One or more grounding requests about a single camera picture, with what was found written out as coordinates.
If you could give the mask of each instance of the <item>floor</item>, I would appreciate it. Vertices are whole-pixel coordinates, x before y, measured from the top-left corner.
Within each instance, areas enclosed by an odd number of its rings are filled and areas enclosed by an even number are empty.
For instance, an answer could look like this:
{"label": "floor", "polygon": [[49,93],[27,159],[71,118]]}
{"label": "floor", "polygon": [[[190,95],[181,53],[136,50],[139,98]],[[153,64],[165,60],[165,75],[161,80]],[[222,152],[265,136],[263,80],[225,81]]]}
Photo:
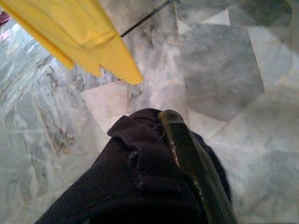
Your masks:
{"label": "floor", "polygon": [[[100,0],[120,34],[164,0]],[[0,27],[0,223],[33,224],[123,114],[175,109],[228,172],[239,223],[299,223],[299,1],[180,0],[123,40],[145,80],[64,68]]]}

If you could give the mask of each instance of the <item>dark fabric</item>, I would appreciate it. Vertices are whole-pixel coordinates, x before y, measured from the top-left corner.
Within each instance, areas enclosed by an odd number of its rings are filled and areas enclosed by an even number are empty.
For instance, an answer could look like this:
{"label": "dark fabric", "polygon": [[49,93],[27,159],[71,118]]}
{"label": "dark fabric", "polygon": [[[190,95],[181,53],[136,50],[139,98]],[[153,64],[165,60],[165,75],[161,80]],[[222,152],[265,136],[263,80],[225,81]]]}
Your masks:
{"label": "dark fabric", "polygon": [[[121,117],[95,163],[36,224],[200,223],[201,208],[163,142],[159,112],[145,109]],[[221,164],[211,148],[205,150],[230,198]]]}

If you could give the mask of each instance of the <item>yellow shirt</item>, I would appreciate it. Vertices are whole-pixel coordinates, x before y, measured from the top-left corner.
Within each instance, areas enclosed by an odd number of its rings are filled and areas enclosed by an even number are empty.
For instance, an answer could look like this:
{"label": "yellow shirt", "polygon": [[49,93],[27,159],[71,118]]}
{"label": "yellow shirt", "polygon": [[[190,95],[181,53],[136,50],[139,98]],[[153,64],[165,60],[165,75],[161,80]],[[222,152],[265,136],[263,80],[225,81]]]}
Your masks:
{"label": "yellow shirt", "polygon": [[142,81],[132,56],[97,0],[0,0],[0,5],[68,69],[102,67],[131,84]]}

